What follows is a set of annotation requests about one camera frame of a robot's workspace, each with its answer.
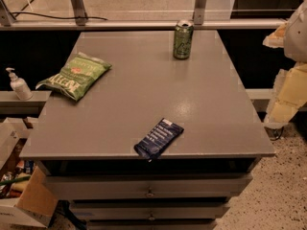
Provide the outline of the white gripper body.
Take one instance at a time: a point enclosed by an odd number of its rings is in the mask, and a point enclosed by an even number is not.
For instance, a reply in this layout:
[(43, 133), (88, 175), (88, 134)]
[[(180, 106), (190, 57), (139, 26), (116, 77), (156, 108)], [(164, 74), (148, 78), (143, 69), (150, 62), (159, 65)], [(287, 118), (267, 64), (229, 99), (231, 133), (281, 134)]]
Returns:
[(291, 15), (284, 36), (284, 54), (297, 62), (307, 62), (307, 0)]

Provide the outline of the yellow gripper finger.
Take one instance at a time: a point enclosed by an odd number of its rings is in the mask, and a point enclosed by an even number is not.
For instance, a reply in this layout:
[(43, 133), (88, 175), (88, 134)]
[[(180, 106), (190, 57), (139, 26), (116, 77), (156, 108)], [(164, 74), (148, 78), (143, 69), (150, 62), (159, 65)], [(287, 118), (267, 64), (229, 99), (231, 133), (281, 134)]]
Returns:
[(267, 35), (263, 40), (263, 45), (270, 48), (283, 48), (284, 36), (287, 24), (280, 25), (273, 33)]
[(281, 69), (274, 81), (264, 126), (280, 129), (307, 103), (307, 64), (297, 62), (289, 71)]

